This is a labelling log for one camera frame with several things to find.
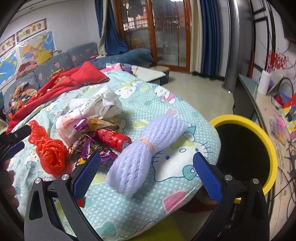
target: foam fruit net sleeve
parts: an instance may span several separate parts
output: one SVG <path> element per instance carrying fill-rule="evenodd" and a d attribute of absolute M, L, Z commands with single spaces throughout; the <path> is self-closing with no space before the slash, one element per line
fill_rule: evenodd
<path fill-rule="evenodd" d="M 140 138 L 148 140 L 155 152 L 159 152 L 174 143 L 187 127 L 185 121 L 163 114 L 143 129 Z M 106 176 L 106 183 L 117 193 L 132 197 L 148 176 L 153 154 L 149 145 L 136 140 L 115 159 Z"/>

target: polka dot fabric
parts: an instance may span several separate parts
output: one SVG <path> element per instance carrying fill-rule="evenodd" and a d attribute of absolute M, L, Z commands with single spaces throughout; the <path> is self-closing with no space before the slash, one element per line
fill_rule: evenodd
<path fill-rule="evenodd" d="M 105 241 L 116 241 L 140 234 L 186 204 L 202 186 L 193 168 L 193 155 L 199 151 L 209 163 L 216 164 L 221 143 L 215 129 L 195 109 L 165 88 L 135 79 L 126 72 L 110 71 L 107 76 L 110 78 L 107 85 L 123 104 L 123 112 L 115 118 L 120 126 L 119 131 L 132 141 L 137 140 L 152 119 L 164 113 L 190 123 L 175 143 L 152 156 L 148 177 L 133 198 L 115 193 L 105 183 L 112 163 L 101 164 L 86 193 L 82 212 Z M 85 86 L 62 94 L 36 108 L 13 131 L 30 120 L 36 120 L 45 127 L 51 138 L 61 139 L 55 123 L 64 114 L 69 100 L 90 98 L 103 85 Z M 18 210 L 23 216 L 34 180 L 37 177 L 53 180 L 43 171 L 36 147 L 28 142 L 28 138 L 24 141 L 25 148 L 11 159 L 9 165 L 16 173 L 14 186 L 20 202 Z M 65 229 L 74 234 L 59 201 L 55 200 L 55 204 Z"/>

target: trash bin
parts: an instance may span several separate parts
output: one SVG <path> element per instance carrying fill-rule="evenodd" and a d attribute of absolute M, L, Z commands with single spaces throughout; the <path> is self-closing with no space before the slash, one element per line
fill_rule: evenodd
<path fill-rule="evenodd" d="M 278 167 L 269 136 L 256 123 L 239 115 L 218 116 L 210 124 L 221 140 L 217 167 L 236 180 L 249 182 L 257 178 L 264 195 L 267 194 L 276 180 Z"/>

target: yellow-green mat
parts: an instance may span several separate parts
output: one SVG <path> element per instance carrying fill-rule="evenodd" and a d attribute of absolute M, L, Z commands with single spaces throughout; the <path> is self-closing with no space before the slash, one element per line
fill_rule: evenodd
<path fill-rule="evenodd" d="M 130 241 L 185 241 L 173 217 L 168 216 Z"/>

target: red cylindrical container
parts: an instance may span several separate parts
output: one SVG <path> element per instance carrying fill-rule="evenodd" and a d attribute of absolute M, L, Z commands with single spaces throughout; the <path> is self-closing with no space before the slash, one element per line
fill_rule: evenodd
<path fill-rule="evenodd" d="M 128 136 L 106 128 L 96 130 L 96 136 L 100 141 L 119 152 L 131 144 L 131 139 Z"/>

